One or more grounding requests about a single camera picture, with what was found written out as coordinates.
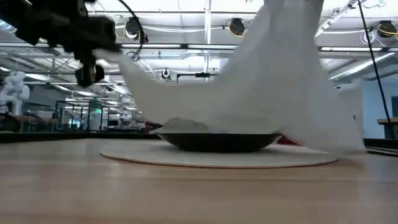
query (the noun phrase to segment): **white robot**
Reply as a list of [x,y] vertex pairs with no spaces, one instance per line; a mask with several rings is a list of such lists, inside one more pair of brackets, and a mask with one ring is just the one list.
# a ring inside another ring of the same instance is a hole
[[29,99],[29,87],[24,85],[24,72],[11,72],[4,80],[5,85],[0,91],[0,113],[7,113],[7,102],[12,102],[12,114],[21,115],[22,101]]

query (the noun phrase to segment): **white round mat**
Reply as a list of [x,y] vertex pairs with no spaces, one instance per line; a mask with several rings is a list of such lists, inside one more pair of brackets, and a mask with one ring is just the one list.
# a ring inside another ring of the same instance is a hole
[[271,145],[259,152],[208,153],[187,152],[165,141],[132,140],[129,144],[117,144],[102,149],[101,155],[147,164],[219,167],[219,168],[275,168],[313,166],[337,161],[329,153],[301,146]]

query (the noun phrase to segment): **black bowl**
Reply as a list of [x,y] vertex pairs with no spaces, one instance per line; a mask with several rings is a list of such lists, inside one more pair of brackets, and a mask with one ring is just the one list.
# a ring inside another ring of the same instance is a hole
[[185,151],[254,152],[281,137],[280,134],[158,134]]

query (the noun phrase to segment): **cloth fold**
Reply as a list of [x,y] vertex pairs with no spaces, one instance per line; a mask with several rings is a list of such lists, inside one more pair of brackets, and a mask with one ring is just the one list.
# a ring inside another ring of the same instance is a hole
[[313,36],[322,5],[266,0],[223,72],[206,85],[163,85],[126,55],[95,54],[119,64],[145,117],[165,125],[157,132],[281,133],[326,152],[363,151],[360,132],[319,62]]

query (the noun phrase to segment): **wooden table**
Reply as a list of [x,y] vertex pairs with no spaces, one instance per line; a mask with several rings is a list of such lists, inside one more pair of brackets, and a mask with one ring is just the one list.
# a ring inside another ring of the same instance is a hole
[[98,154],[130,141],[0,145],[0,223],[398,222],[396,157],[231,170],[133,164]]
[[384,135],[386,139],[398,139],[398,118],[377,119],[377,123],[384,126]]

